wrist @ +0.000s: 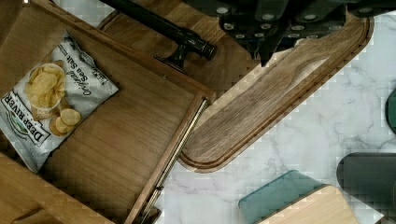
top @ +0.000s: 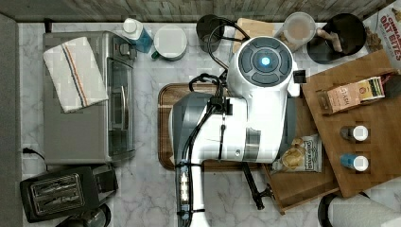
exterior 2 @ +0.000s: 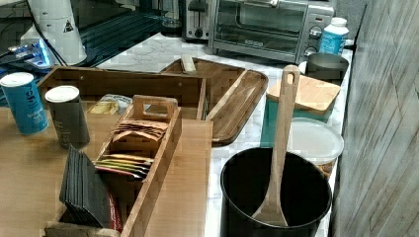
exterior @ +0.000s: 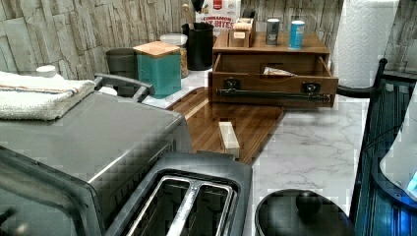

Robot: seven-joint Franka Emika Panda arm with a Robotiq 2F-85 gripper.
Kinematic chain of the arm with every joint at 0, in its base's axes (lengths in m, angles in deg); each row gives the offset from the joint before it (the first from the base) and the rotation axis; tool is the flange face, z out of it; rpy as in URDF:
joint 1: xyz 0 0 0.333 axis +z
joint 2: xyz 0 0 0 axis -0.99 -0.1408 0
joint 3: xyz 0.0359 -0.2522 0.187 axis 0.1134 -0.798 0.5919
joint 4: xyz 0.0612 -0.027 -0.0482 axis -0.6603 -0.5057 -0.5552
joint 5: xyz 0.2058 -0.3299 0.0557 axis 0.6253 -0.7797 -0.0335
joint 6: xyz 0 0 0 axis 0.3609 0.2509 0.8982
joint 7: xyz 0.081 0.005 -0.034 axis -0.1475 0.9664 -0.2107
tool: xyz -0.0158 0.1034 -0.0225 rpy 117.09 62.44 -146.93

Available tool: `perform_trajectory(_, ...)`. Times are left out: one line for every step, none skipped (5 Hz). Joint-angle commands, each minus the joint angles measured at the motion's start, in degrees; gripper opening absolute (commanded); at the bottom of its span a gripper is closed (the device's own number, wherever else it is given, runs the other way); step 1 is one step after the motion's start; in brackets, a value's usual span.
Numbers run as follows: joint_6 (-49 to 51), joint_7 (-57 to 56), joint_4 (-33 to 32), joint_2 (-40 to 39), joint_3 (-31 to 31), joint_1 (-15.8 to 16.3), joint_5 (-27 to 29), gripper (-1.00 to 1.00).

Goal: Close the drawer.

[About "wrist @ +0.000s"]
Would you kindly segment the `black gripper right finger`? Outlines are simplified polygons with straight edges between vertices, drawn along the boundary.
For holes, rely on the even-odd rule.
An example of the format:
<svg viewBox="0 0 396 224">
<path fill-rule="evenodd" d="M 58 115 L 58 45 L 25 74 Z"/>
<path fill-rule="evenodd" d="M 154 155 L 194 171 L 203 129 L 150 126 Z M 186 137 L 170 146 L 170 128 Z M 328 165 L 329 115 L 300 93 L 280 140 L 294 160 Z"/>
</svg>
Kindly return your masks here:
<svg viewBox="0 0 396 224">
<path fill-rule="evenodd" d="M 302 38 L 315 39 L 342 29 L 347 13 L 370 18 L 395 10 L 395 0 L 290 0 L 285 16 L 290 20 L 281 40 L 293 47 Z"/>
</svg>

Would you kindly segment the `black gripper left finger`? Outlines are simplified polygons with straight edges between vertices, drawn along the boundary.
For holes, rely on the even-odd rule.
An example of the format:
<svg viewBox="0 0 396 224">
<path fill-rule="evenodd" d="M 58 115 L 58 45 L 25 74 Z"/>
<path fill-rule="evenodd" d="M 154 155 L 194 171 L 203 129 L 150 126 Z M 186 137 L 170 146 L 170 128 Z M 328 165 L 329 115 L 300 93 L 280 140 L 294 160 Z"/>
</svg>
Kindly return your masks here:
<svg viewBox="0 0 396 224">
<path fill-rule="evenodd" d="M 221 29 L 265 66 L 287 28 L 282 18 L 289 0 L 220 0 L 231 11 L 220 17 Z"/>
</svg>

